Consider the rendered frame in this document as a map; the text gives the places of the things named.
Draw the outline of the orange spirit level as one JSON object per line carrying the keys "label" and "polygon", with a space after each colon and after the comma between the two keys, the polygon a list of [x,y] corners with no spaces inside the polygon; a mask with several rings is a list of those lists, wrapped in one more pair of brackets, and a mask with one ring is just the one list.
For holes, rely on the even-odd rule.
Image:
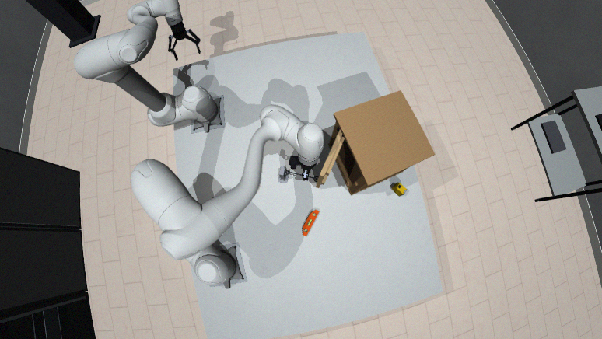
{"label": "orange spirit level", "polygon": [[[315,214],[314,214],[314,213],[315,213]],[[313,215],[312,215],[312,214],[313,214]],[[310,231],[310,229],[311,229],[312,225],[314,224],[314,222],[315,222],[315,220],[316,220],[316,218],[317,218],[318,214],[319,214],[319,211],[318,211],[318,210],[315,210],[315,211],[313,211],[312,213],[310,213],[310,215],[309,215],[308,219],[306,220],[306,223],[305,223],[305,224],[304,224],[304,226],[303,226],[303,230],[305,229],[305,232],[303,231],[303,235],[304,235],[304,236],[307,236],[307,235],[308,235],[308,233],[309,233],[309,231]],[[307,225],[307,224],[308,224],[308,225]],[[306,230],[308,230],[308,231],[306,232]]]}

